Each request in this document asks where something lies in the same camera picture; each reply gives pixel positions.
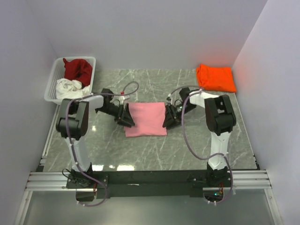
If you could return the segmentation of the white t shirt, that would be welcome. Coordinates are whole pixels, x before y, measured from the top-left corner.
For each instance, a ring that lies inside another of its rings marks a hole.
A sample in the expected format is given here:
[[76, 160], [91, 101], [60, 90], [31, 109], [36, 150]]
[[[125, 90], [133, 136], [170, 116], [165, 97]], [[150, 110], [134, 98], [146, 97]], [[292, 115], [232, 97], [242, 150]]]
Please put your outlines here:
[[57, 99], [75, 99], [82, 98], [90, 94], [90, 86], [83, 87], [83, 84], [78, 80], [58, 79], [56, 85]]

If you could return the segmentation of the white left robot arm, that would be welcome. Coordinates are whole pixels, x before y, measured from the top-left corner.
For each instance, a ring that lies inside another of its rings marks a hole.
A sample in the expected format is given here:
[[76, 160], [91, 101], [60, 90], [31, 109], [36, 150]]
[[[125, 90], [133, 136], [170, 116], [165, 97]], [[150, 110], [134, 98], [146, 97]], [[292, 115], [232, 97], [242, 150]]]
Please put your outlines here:
[[113, 116], [121, 126], [135, 125], [124, 99], [128, 94], [115, 94], [110, 89], [102, 89], [99, 94], [61, 101], [56, 130], [66, 141], [72, 158], [71, 178], [77, 179], [82, 188], [89, 188], [94, 182], [92, 163], [87, 154], [85, 136], [89, 128], [89, 112], [95, 111]]

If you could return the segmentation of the white plastic laundry basket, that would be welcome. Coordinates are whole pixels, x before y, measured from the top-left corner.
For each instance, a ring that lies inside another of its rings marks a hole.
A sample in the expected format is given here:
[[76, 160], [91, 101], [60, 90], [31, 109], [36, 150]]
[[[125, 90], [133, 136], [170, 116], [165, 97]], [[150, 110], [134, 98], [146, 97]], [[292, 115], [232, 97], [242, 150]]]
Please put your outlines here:
[[65, 98], [80, 98], [92, 93], [96, 58], [91, 56], [57, 58], [44, 93], [47, 102], [60, 105]]

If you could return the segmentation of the dark red t shirt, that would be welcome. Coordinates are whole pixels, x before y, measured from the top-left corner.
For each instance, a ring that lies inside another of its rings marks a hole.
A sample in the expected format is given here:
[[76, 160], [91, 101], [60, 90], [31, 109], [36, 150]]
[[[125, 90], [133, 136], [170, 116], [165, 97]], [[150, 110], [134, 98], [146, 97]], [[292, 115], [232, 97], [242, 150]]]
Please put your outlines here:
[[84, 59], [74, 59], [67, 61], [63, 58], [64, 62], [64, 78], [69, 80], [78, 80], [82, 83], [83, 87], [90, 85], [92, 77], [92, 66]]

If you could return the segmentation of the pink t shirt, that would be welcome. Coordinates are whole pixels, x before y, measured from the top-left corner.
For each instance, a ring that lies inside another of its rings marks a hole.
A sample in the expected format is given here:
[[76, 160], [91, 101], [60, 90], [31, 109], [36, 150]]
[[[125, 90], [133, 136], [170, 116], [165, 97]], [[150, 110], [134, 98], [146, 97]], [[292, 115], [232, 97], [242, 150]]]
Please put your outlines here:
[[129, 112], [135, 125], [124, 127], [126, 137], [167, 136], [167, 130], [163, 127], [165, 120], [163, 102], [129, 103]]

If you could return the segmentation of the folded orange t shirt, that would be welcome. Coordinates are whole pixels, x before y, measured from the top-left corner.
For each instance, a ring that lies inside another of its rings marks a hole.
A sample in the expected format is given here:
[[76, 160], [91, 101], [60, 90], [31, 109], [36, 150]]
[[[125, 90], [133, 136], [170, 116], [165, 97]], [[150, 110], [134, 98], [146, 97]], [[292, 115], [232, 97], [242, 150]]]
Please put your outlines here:
[[196, 78], [198, 85], [208, 91], [237, 91], [230, 67], [208, 67], [201, 64], [196, 69]]

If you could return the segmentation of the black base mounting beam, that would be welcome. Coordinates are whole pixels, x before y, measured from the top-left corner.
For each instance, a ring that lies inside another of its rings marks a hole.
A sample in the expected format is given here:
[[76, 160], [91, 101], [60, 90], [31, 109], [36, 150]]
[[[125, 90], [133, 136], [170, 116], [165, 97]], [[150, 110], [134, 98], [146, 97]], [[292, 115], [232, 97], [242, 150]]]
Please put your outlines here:
[[204, 188], [222, 189], [231, 186], [227, 170], [177, 171], [110, 171], [92, 172], [90, 177], [72, 171], [66, 188], [77, 191], [78, 201], [90, 202], [91, 192], [97, 199], [110, 197], [190, 196], [203, 197]]

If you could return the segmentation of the aluminium rail frame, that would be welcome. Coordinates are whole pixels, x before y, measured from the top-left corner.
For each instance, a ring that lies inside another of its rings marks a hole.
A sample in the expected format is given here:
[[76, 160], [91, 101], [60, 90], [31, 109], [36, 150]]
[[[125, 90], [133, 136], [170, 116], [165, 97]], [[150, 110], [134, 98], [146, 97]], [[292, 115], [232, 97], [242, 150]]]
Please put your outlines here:
[[[270, 179], [256, 165], [247, 131], [237, 103], [233, 104], [237, 124], [228, 143], [228, 159], [236, 177], [234, 193], [219, 206], [202, 199], [182, 197], [113, 198], [98, 207], [83, 207], [70, 198], [38, 207], [36, 193], [66, 192], [64, 168], [71, 167], [66, 142], [51, 127], [42, 155], [42, 170], [29, 175], [16, 222], [28, 225], [90, 224], [208, 224], [211, 212], [220, 214], [214, 224], [281, 225]], [[96, 171], [152, 171], [203, 169], [206, 163], [194, 157], [188, 146], [201, 157], [210, 152], [210, 132], [204, 109], [196, 108], [185, 116], [184, 128], [174, 128], [167, 136], [125, 137], [124, 129], [111, 116], [92, 112], [85, 137], [88, 155]]]

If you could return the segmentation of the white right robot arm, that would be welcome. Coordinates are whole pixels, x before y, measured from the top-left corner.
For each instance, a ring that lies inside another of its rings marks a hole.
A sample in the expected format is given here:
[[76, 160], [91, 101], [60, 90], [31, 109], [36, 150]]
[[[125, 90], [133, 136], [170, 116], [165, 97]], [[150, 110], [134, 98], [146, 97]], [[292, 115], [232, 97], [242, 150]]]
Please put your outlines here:
[[163, 127], [172, 129], [184, 124], [184, 115], [197, 106], [205, 109], [206, 125], [211, 133], [210, 156], [207, 160], [206, 183], [211, 187], [218, 186], [229, 174], [227, 160], [228, 141], [236, 125], [236, 116], [228, 95], [213, 95], [201, 88], [190, 90], [189, 86], [177, 88], [180, 99], [173, 102], [172, 91], [168, 94], [165, 105]]

